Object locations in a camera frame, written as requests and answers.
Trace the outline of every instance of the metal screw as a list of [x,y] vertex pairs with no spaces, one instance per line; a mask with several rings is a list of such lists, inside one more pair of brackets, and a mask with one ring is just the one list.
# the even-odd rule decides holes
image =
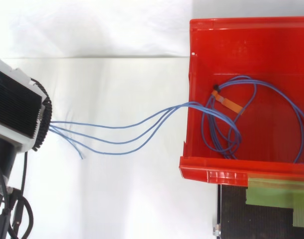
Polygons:
[[216,224],[212,230],[212,234],[216,237],[220,237],[220,224]]

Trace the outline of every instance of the coiled blue cable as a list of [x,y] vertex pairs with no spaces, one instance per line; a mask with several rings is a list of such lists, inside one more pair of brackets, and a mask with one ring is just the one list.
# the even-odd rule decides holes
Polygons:
[[[239,84],[252,84],[254,86],[254,92],[253,92],[252,97],[248,101],[248,103],[243,107],[242,111],[239,112],[239,114],[236,116],[236,118],[234,120],[231,120],[226,115],[224,115],[221,112],[217,111],[214,108],[215,97],[214,96],[210,96],[210,98],[209,98],[208,102],[206,103],[205,107],[202,106],[198,102],[187,102],[187,103],[184,103],[184,104],[181,104],[181,105],[177,105],[177,106],[174,106],[174,107],[169,107],[169,108],[166,108],[164,110],[161,110],[161,111],[159,111],[159,112],[151,115],[150,117],[142,120],[139,123],[128,125],[128,126],[117,126],[117,127],[114,127],[114,126],[105,126],[105,125],[80,123],[80,122],[72,122],[72,121],[52,121],[51,122],[51,123],[77,124],[77,125],[85,125],[85,126],[109,128],[109,129],[122,129],[122,128],[130,128],[130,127],[138,126],[138,125],[140,125],[140,124],[142,124],[142,123],[144,123],[144,122],[146,122],[146,121],[148,121],[148,120],[156,117],[157,115],[163,113],[160,116],[160,118],[150,128],[148,128],[145,132],[143,132],[141,135],[139,135],[138,137],[136,137],[134,139],[131,139],[131,140],[128,140],[128,141],[124,141],[124,142],[107,141],[107,140],[100,139],[100,138],[97,138],[97,137],[93,137],[93,136],[90,136],[90,135],[87,135],[87,134],[82,134],[82,133],[79,133],[79,132],[76,132],[76,131],[72,131],[72,130],[68,130],[68,129],[62,128],[62,127],[58,127],[58,126],[55,126],[53,124],[51,125],[52,128],[50,129],[50,131],[52,131],[52,132],[54,132],[54,133],[62,136],[64,139],[66,139],[78,151],[78,153],[79,153],[80,156],[82,156],[81,152],[74,145],[74,143],[79,144],[82,147],[85,147],[85,148],[89,149],[90,151],[95,152],[95,153],[99,153],[99,154],[124,155],[124,154],[129,154],[129,153],[132,153],[132,152],[135,152],[135,151],[141,149],[154,136],[154,134],[157,132],[157,130],[160,128],[160,126],[168,119],[168,117],[170,115],[172,115],[176,110],[178,110],[181,107],[189,107],[189,108],[194,108],[196,110],[199,110],[199,111],[203,112],[201,131],[202,131],[202,138],[203,138],[203,141],[204,141],[205,145],[208,148],[210,148],[211,150],[219,152],[225,158],[231,158],[232,157],[232,158],[236,159],[234,153],[237,151],[237,149],[239,148],[240,143],[241,143],[241,134],[240,134],[239,130],[236,127],[236,122],[239,119],[240,115],[243,113],[243,111],[254,100],[254,98],[256,96],[256,93],[257,93],[257,85],[262,85],[262,86],[269,87],[269,88],[273,89],[274,91],[276,91],[277,93],[279,93],[282,97],[284,97],[290,103],[290,105],[293,107],[293,109],[294,109],[294,111],[295,111],[295,113],[297,115],[297,118],[298,118],[298,121],[299,121],[299,124],[300,124],[300,131],[301,131],[301,145],[300,145],[299,152],[298,152],[298,154],[297,154],[297,156],[296,156],[296,158],[294,160],[294,163],[297,163],[298,160],[299,160],[299,158],[300,158],[300,156],[301,156],[301,154],[302,154],[303,148],[304,148],[304,126],[302,124],[302,119],[301,119],[301,116],[304,119],[304,113],[284,93],[282,93],[280,90],[278,90],[275,86],[273,86],[272,84],[267,83],[267,82],[263,82],[263,81],[260,81],[260,80],[252,79],[249,76],[237,76],[237,77],[231,78],[229,81],[221,84],[219,86],[219,88],[223,89],[223,88],[231,86],[231,85],[239,85]],[[209,145],[209,143],[206,141],[206,138],[204,136],[204,126],[203,126],[203,123],[204,123],[204,117],[205,117],[205,115],[207,116],[207,119],[208,119],[210,137],[211,137],[211,140],[212,140],[212,143],[213,143],[214,147],[212,147],[212,146]],[[219,127],[218,127],[218,125],[216,123],[216,118],[221,119],[222,121],[224,121],[225,123],[227,123],[230,126],[230,129],[228,131],[228,135],[227,136],[223,135],[223,133],[219,129]],[[131,143],[131,142],[134,142],[134,141],[140,139],[142,136],[144,136],[145,134],[147,134],[152,129],[154,129],[154,131],[151,133],[151,135],[147,138],[147,140],[142,145],[140,145],[139,147],[137,147],[134,150],[131,150],[131,151],[128,151],[128,152],[122,152],[122,153],[112,153],[112,152],[97,151],[97,150],[95,150],[93,148],[90,148],[89,146],[87,146],[87,145],[85,145],[85,144],[83,144],[83,143],[81,143],[81,142],[79,142],[79,141],[77,141],[75,139],[72,139],[72,138],[70,138],[70,137],[68,137],[68,136],[66,136],[66,135],[64,135],[62,133],[62,131],[66,131],[66,132],[69,132],[69,133],[73,133],[73,134],[76,134],[76,135],[84,136],[84,137],[91,138],[91,139],[94,139],[94,140],[97,140],[97,141],[101,141],[101,142],[104,142],[104,143],[127,144],[127,143]],[[223,146],[221,145],[217,133],[226,141],[226,143],[227,143],[227,147],[226,148],[223,148]],[[234,140],[230,139],[232,133],[234,134]]]

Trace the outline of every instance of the green tape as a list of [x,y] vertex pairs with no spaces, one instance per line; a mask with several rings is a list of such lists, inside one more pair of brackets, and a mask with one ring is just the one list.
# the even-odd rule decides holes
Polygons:
[[246,204],[292,208],[293,226],[304,228],[304,182],[249,178]]

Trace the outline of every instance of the white wall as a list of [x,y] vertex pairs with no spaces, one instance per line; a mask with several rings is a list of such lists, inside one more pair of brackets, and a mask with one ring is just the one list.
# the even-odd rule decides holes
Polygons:
[[188,56],[189,20],[304,15],[304,0],[0,0],[0,57]]

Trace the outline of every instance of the white table surface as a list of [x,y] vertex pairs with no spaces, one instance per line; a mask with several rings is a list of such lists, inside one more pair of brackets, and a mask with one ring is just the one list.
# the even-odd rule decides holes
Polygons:
[[[4,61],[44,85],[53,120],[128,125],[188,101],[188,58]],[[65,127],[125,141],[151,124],[121,130]],[[64,139],[48,133],[41,149],[28,157],[25,196],[35,217],[31,238],[214,238],[216,186],[183,179],[178,169],[186,125],[187,109],[180,109],[138,152],[108,156],[82,149],[84,160]],[[111,152],[142,143],[106,145],[73,137]],[[22,165],[21,154],[9,185],[20,187]]]

